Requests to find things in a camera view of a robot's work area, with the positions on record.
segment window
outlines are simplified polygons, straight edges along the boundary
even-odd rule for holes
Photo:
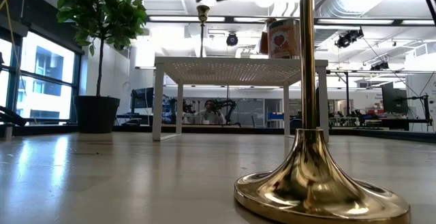
[[[24,94],[23,91],[19,91],[19,92],[18,92],[18,102],[22,102],[22,98],[23,98],[24,95],[25,95],[25,94]]]
[[[69,119],[72,88],[22,76],[16,104],[23,118]]]
[[[51,111],[40,111],[40,110],[30,110],[31,118],[55,118],[59,119],[59,112],[51,112]]]
[[[0,73],[0,106],[6,106],[8,81],[9,73],[2,71]]]
[[[38,94],[61,96],[61,85],[42,80],[33,81],[33,92]]]
[[[22,41],[21,70],[72,83],[74,57],[71,50],[29,32]]]
[[[3,59],[2,65],[9,66],[11,63],[12,43],[0,39],[0,53]],[[0,67],[0,106],[6,106],[9,73]]]
[[[11,64],[12,43],[6,40],[0,39],[0,52],[3,58],[3,65],[9,66]]]

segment potted plant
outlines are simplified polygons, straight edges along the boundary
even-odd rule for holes
[[[76,42],[89,46],[94,55],[94,41],[99,43],[99,69],[95,96],[76,96],[74,105],[81,133],[110,133],[120,100],[102,97],[102,62],[104,43],[113,44],[117,50],[130,46],[130,39],[143,33],[146,12],[142,0],[58,0],[59,22],[75,22]]]

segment white table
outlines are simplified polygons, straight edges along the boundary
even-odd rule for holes
[[[327,76],[328,61],[317,60],[320,88],[320,125],[328,141]],[[183,103],[177,103],[176,134],[161,137],[164,74],[178,84],[177,100],[183,100],[184,84],[282,86],[283,103],[289,104],[289,86],[301,80],[301,61],[291,59],[236,59],[198,57],[156,57],[153,140],[161,141],[182,134]],[[285,136],[290,135],[289,106],[284,106]]]

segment computer monitor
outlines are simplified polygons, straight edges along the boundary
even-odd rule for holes
[[[383,85],[381,88],[383,93],[383,109],[384,112],[407,114],[409,106],[407,105],[407,92],[401,89],[394,89],[393,83]]]
[[[131,97],[130,108],[132,108],[132,103],[135,102],[134,108],[152,108],[153,107],[153,93],[154,88],[146,89],[136,89],[132,92],[136,92],[136,97]]]

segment perforated tabletop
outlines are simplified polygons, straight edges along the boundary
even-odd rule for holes
[[[163,65],[176,83],[281,86],[301,80],[298,59],[235,59],[215,57],[156,57],[156,66]],[[317,67],[328,61],[317,60]]]

